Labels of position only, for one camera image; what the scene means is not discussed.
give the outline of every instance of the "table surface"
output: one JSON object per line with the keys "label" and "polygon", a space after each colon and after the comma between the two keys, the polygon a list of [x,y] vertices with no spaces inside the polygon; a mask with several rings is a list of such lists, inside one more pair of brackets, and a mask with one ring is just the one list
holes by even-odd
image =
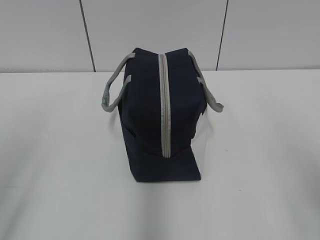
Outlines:
{"label": "table surface", "polygon": [[204,71],[202,180],[163,183],[131,175],[111,75],[0,74],[0,239],[320,238],[320,70]]}

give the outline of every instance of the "navy blue bag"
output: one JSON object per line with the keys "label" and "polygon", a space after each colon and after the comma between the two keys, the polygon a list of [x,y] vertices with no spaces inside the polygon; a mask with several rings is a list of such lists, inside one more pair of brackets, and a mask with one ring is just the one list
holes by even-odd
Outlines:
{"label": "navy blue bag", "polygon": [[[123,86],[110,104],[110,85],[124,66]],[[136,47],[107,82],[101,105],[106,112],[118,106],[135,180],[167,182],[201,179],[191,140],[207,103],[223,111],[187,48],[157,54]]]}

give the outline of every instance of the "gray trim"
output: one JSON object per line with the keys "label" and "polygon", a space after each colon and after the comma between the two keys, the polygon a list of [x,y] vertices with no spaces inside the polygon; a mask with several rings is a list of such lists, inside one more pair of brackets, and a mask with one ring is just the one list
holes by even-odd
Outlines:
{"label": "gray trim", "polygon": [[162,156],[171,156],[171,106],[168,79],[168,63],[165,54],[158,55],[159,79],[160,79],[160,102],[161,102],[161,146]]}
{"label": "gray trim", "polygon": [[195,56],[192,54],[191,51],[188,51],[189,56],[192,59],[192,62],[194,64],[195,70],[198,73],[198,75],[200,77],[198,77],[198,81],[200,84],[202,84],[202,88],[203,88],[203,92],[205,95],[205,99],[207,101],[207,103],[209,104],[209,106],[216,111],[217,113],[221,113],[224,109],[224,106],[221,103],[218,103],[215,99],[215,97],[212,95],[212,93],[210,92],[210,90],[208,89],[207,85],[206,85],[206,81],[204,76],[202,75],[202,72],[200,71],[200,68],[197,64],[196,58]]}
{"label": "gray trim", "polygon": [[119,96],[114,100],[114,102],[111,105],[109,105],[110,104],[110,93],[109,93],[110,86],[114,82],[114,80],[117,78],[120,71],[127,63],[127,61],[129,59],[133,59],[135,56],[136,56],[135,52],[132,52],[132,53],[128,54],[127,56],[125,56],[125,58],[120,62],[120,64],[118,65],[118,67],[116,68],[116,70],[114,71],[114,73],[112,74],[112,76],[110,77],[108,82],[106,83],[106,86],[105,86],[105,89],[103,92],[103,96],[102,96],[101,106],[102,106],[103,110],[105,110],[108,113],[111,113],[115,109],[115,107],[119,104],[119,102],[120,102],[120,100],[126,90],[128,83],[131,81],[131,75],[128,75],[126,77],[126,79],[123,83],[123,86],[120,90]]}

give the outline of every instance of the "gray zipper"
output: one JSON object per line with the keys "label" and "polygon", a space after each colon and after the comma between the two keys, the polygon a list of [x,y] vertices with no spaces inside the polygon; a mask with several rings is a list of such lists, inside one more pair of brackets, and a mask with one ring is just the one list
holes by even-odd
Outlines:
{"label": "gray zipper", "polygon": [[171,109],[168,79],[168,63],[165,54],[158,55],[161,100],[161,146],[162,156],[170,158],[171,155]]}

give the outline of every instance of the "bag handle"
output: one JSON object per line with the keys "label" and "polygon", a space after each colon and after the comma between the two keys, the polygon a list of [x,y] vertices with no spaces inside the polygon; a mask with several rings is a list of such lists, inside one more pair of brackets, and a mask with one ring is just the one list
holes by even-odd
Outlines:
{"label": "bag handle", "polygon": [[216,111],[217,113],[221,113],[224,109],[224,106],[221,104],[221,103],[218,103],[215,99],[215,97],[212,95],[212,93],[210,92],[210,90],[208,89],[207,87],[207,84],[206,84],[206,81],[205,81],[205,78],[204,76],[202,75],[202,72],[200,71],[200,68],[197,64],[197,61],[196,61],[196,58],[195,56],[192,54],[191,51],[188,50],[188,54],[189,56],[191,57],[192,59],[192,62],[193,62],[193,65],[195,67],[195,70],[196,72],[198,73],[198,75],[200,77],[197,77],[198,79],[198,82],[200,84],[202,84],[202,88],[203,88],[203,91],[204,91],[204,96],[205,96],[205,99],[207,101],[207,103],[209,104],[209,106],[214,110]]}
{"label": "bag handle", "polygon": [[114,100],[114,102],[111,105],[109,105],[110,104],[110,93],[109,93],[110,86],[114,82],[114,80],[118,77],[120,71],[125,66],[127,61],[129,59],[133,59],[135,56],[136,56],[135,52],[132,52],[132,53],[128,54],[127,56],[125,56],[125,58],[120,62],[120,64],[118,65],[118,67],[116,68],[116,70],[114,71],[114,73],[112,74],[112,76],[110,77],[110,79],[108,80],[108,82],[105,85],[101,106],[102,106],[103,110],[105,110],[108,113],[111,113],[115,109],[115,107],[119,104],[120,100],[123,97],[123,94],[126,90],[128,83],[131,82],[131,75],[128,75],[126,77],[126,79],[123,83],[123,86],[120,90],[119,96]]}

